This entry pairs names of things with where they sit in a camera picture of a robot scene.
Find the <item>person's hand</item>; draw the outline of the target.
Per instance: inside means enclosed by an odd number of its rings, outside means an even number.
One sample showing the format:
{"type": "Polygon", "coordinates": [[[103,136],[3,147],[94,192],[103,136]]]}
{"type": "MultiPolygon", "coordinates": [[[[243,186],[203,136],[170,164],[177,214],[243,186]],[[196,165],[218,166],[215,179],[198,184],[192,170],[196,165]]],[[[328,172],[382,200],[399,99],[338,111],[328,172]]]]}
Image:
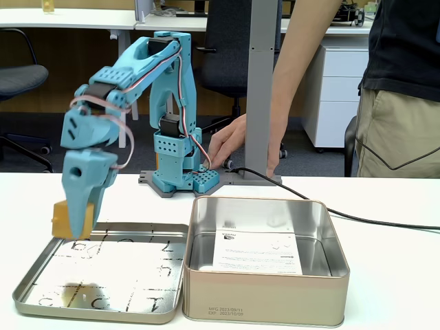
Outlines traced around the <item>person's hand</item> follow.
{"type": "MultiPolygon", "coordinates": [[[[279,164],[279,149],[287,129],[289,113],[271,112],[269,144],[267,149],[267,176],[272,177],[279,164]]],[[[215,133],[208,147],[211,168],[218,168],[245,143],[247,115],[243,114],[231,124],[215,133]]]]}

